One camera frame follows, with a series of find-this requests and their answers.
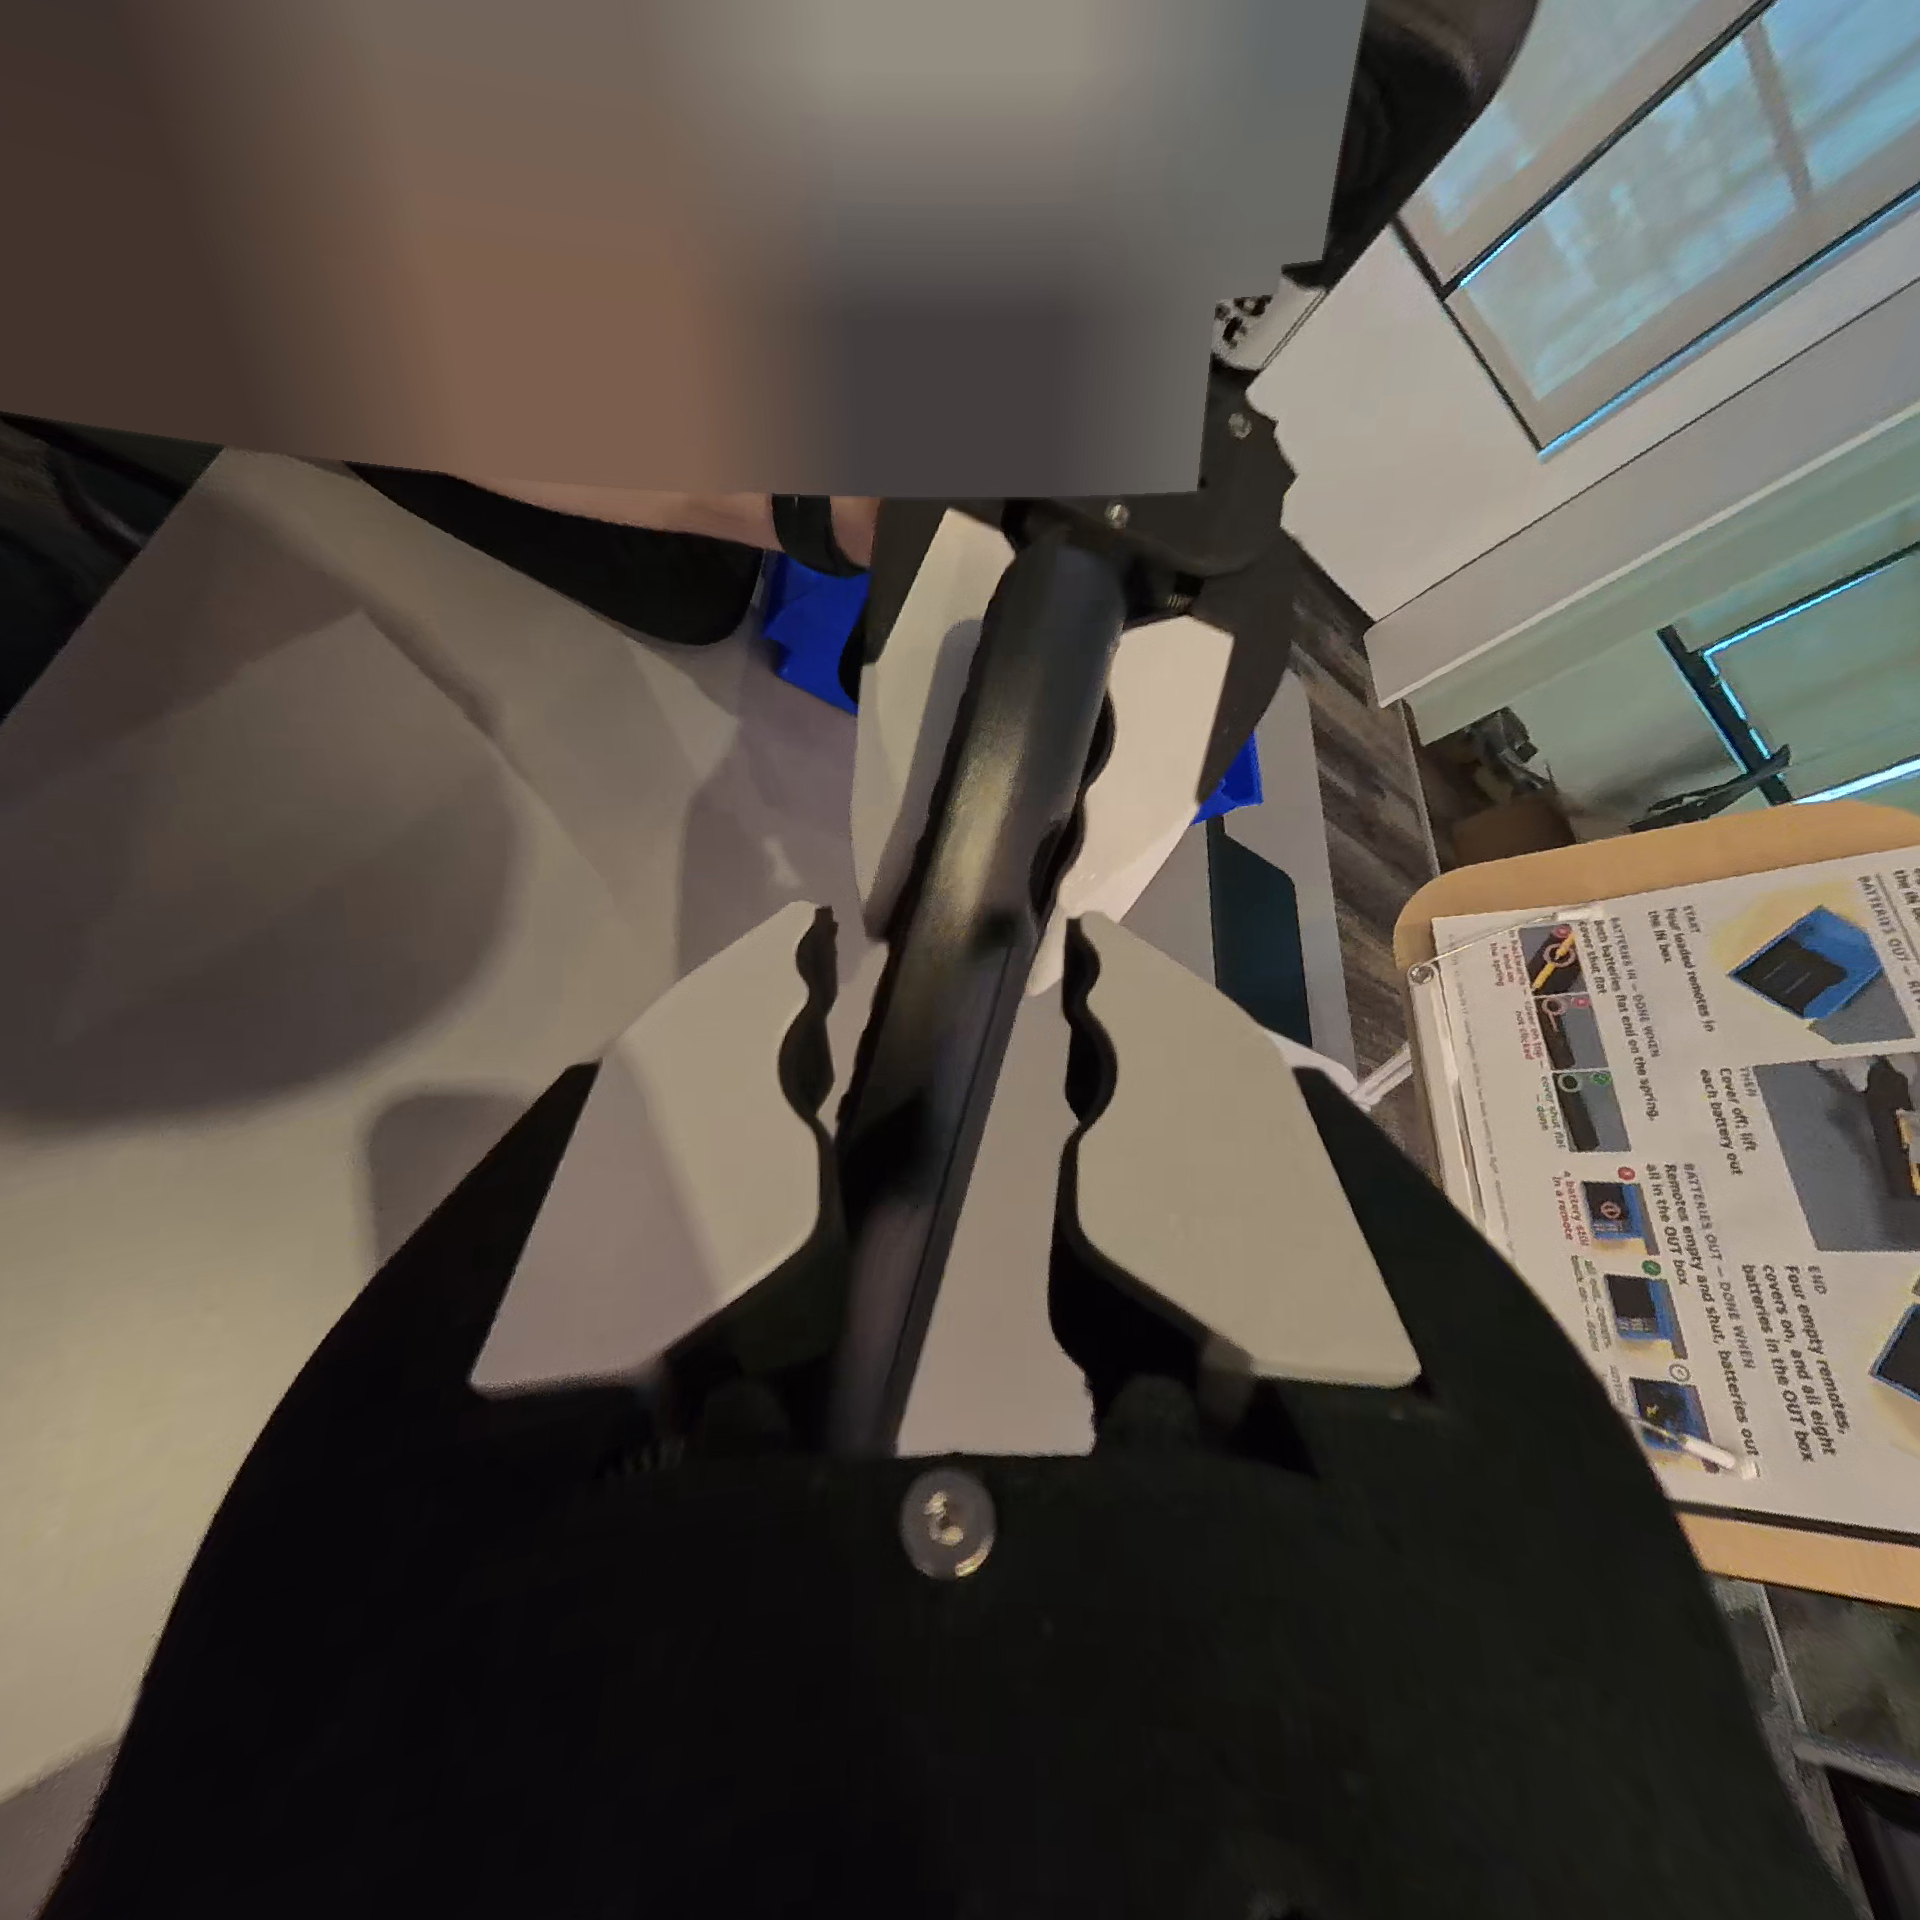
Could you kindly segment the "printed instruction poster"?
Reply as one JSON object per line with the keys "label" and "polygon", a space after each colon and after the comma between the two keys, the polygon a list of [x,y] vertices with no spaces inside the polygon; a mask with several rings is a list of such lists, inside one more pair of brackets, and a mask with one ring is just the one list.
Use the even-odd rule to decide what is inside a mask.
{"label": "printed instruction poster", "polygon": [[1444,1189],[1669,1497],[1914,1542],[1914,851],[1432,936]]}

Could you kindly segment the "blue plastic bin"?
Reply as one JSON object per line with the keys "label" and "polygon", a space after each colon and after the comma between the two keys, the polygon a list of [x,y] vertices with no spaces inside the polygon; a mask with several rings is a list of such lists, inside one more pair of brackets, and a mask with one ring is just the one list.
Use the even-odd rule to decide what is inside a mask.
{"label": "blue plastic bin", "polygon": [[[861,623],[871,583],[865,574],[830,578],[784,558],[769,561],[765,571],[761,629],[773,649],[774,673],[789,686],[842,714],[856,709],[856,681],[864,662]],[[1135,623],[1124,634],[1158,621]],[[1254,729],[1257,721],[1247,707],[1232,701],[1229,664],[1201,773],[1201,787],[1207,789],[1201,805]]]}

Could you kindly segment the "black wristband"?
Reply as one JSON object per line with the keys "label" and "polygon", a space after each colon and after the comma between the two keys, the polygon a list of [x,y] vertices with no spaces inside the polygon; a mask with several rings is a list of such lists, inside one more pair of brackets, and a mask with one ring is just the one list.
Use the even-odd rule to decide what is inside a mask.
{"label": "black wristband", "polygon": [[854,578],[872,566],[876,497],[769,495],[777,549],[830,578]]}

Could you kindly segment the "black remote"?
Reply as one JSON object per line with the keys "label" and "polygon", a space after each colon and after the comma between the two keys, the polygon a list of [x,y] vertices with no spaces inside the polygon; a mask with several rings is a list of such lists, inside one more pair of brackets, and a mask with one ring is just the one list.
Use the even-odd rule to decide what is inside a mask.
{"label": "black remote", "polygon": [[1071,848],[1126,598],[1112,547],[1053,523],[1016,549],[988,606],[837,1118],[847,1296],[822,1416],[834,1456],[895,1449]]}

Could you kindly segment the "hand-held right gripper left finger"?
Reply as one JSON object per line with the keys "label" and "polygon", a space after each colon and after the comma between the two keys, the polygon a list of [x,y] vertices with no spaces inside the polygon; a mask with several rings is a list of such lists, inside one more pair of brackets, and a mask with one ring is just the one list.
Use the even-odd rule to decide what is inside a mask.
{"label": "hand-held right gripper left finger", "polygon": [[789,904],[616,1035],[471,1369],[479,1394],[824,1357],[834,991],[831,912]]}

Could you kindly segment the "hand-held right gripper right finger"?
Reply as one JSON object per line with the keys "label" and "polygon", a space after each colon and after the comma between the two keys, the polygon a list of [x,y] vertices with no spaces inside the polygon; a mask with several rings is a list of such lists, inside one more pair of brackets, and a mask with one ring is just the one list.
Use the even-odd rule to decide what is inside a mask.
{"label": "hand-held right gripper right finger", "polygon": [[1168,1379],[1241,1408],[1261,1383],[1418,1377],[1284,1050],[1128,929],[1062,949],[1069,1027],[1047,1319],[1111,1408]]}

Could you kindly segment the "instruction sheet on stand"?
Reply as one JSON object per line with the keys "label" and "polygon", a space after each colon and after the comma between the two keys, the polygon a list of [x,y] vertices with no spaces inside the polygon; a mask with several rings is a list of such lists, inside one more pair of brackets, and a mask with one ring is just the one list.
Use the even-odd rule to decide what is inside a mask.
{"label": "instruction sheet on stand", "polygon": [[[1418,1110],[1440,1159],[1461,1149],[1441,1115],[1437,1066],[1418,1029],[1409,974],[1437,955],[1436,922],[1497,914],[1533,919],[1552,905],[1581,907],[1652,889],[1776,873],[1820,859],[1864,864],[1914,851],[1910,813],[1863,800],[1794,802],[1764,813],[1727,813],[1708,823],[1669,825],[1596,843],[1480,863],[1428,881],[1398,912],[1393,960],[1407,1021]],[[1820,1531],[1725,1509],[1672,1509],[1702,1570],[1770,1589],[1825,1594],[1913,1611],[1918,1547],[1910,1539]]]}

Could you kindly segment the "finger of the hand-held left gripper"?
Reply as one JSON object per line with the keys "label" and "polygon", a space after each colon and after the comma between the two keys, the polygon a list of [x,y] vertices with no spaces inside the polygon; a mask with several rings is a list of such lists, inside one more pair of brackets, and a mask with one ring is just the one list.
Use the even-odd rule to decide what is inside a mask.
{"label": "finger of the hand-held left gripper", "polygon": [[927,829],[945,741],[1012,544],[998,510],[885,506],[854,685],[850,847],[858,914],[886,927]]}
{"label": "finger of the hand-held left gripper", "polygon": [[1119,635],[1105,707],[1111,749],[1080,798],[1078,851],[1058,914],[1119,922],[1196,823],[1232,635],[1176,615]]}

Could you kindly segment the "black textured cushion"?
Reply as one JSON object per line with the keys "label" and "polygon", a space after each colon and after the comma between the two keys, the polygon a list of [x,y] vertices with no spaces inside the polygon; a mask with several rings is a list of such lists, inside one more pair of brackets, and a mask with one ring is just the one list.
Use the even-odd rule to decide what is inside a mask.
{"label": "black textured cushion", "polygon": [[558,513],[444,472],[349,465],[392,506],[642,638],[708,648],[752,611],[752,544]]}

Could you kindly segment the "white stand base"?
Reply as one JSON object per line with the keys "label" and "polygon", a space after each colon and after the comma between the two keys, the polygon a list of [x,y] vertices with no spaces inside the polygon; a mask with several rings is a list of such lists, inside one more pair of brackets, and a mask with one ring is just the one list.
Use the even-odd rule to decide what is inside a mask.
{"label": "white stand base", "polygon": [[1215,985],[1358,1081],[1327,805],[1298,675],[1284,677],[1196,823],[1207,838]]}

